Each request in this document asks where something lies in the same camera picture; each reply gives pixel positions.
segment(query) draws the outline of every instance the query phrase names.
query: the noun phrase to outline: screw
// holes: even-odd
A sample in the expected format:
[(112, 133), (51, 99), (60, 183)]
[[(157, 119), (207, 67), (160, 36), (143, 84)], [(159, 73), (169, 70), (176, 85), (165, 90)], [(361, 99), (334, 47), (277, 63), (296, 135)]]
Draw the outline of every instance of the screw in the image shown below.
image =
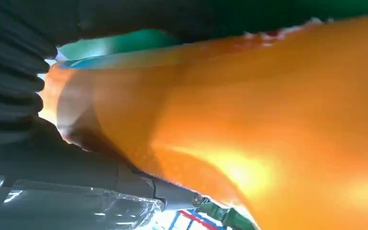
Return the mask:
[(199, 207), (201, 206), (201, 204), (204, 202), (204, 197), (202, 197), (201, 195), (196, 195), (193, 198), (193, 205), (195, 207)]

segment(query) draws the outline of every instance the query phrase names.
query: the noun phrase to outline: red stripe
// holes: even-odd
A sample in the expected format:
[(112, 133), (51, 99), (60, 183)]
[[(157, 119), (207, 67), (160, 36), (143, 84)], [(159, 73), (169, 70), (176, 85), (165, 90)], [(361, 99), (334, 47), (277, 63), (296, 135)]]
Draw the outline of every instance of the red stripe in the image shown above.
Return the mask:
[(188, 212), (185, 212), (185, 211), (179, 211), (180, 212), (180, 214), (182, 214), (183, 216), (185, 216), (185, 217), (187, 217), (188, 219), (191, 219), (191, 220), (193, 220), (193, 221), (196, 221), (196, 222), (198, 222), (198, 223), (200, 223), (202, 226), (204, 226), (204, 227), (206, 227), (207, 229), (209, 229), (209, 230), (217, 230), (214, 226), (212, 226), (212, 225), (210, 225), (210, 224), (208, 224), (208, 223), (206, 223), (206, 222), (204, 222), (203, 220), (201, 220), (201, 219), (199, 219), (199, 218), (197, 218), (197, 217), (195, 217), (195, 216), (193, 216), (193, 215), (191, 215), (190, 213), (188, 213)]

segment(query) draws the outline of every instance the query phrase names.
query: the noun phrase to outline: orange fabric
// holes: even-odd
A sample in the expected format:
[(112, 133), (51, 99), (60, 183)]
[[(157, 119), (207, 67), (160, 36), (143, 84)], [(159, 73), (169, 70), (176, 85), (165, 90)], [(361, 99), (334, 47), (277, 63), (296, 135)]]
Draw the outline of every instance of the orange fabric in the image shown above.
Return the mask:
[(245, 206), (263, 230), (368, 229), (368, 17), (264, 42), (57, 65), (41, 116), (71, 141)]

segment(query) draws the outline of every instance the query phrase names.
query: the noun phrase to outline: green fabric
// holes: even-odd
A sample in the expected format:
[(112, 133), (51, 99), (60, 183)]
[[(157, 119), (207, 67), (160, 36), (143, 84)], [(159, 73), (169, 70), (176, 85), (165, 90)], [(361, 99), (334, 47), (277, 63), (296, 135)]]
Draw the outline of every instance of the green fabric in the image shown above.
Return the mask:
[(211, 218), (221, 221), (223, 226), (231, 227), (233, 229), (258, 229), (250, 220), (239, 214), (235, 209), (224, 209), (212, 202), (203, 204), (201, 207), (197, 208), (197, 212), (206, 213)]
[[(311, 17), (343, 19), (368, 14), (368, 0), (210, 0), (218, 13), (214, 38), (244, 31), (272, 31), (302, 24)], [(62, 47), (70, 59), (166, 47), (178, 41), (154, 30), (79, 41)]]

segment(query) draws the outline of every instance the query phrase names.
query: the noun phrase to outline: shiny orange surface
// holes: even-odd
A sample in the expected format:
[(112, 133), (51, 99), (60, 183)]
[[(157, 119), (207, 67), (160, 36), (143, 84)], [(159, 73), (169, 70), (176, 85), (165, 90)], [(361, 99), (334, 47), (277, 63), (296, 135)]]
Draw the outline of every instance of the shiny orange surface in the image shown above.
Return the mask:
[(368, 17), (265, 42), (57, 65), (41, 116), (70, 141), (245, 206), (263, 230), (368, 229)]

